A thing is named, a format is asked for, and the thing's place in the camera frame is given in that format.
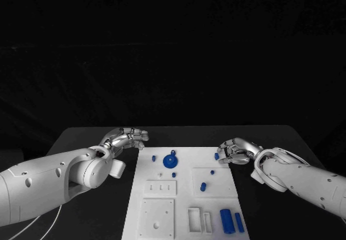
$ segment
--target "blue block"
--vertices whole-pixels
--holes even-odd
[[[234,234],[237,232],[237,229],[235,229],[235,224],[232,220],[231,210],[229,209],[219,210],[219,215],[221,215],[224,233]]]
[[[244,223],[242,223],[241,214],[238,212],[235,214],[235,220],[237,220],[239,232],[244,233]]]
[[[202,185],[201,185],[201,191],[202,192],[206,190],[206,187],[208,187],[208,184],[205,182],[202,182]]]

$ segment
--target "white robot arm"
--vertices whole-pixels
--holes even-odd
[[[274,190],[287,189],[326,211],[346,219],[346,177],[312,166],[297,155],[275,147],[264,149],[241,138],[225,141],[221,164],[247,164],[254,159],[251,177]]]
[[[149,139],[144,130],[115,128],[100,145],[32,159],[0,172],[0,227],[53,210],[95,189],[108,175],[120,178],[126,163],[115,157],[123,149],[141,150]]]

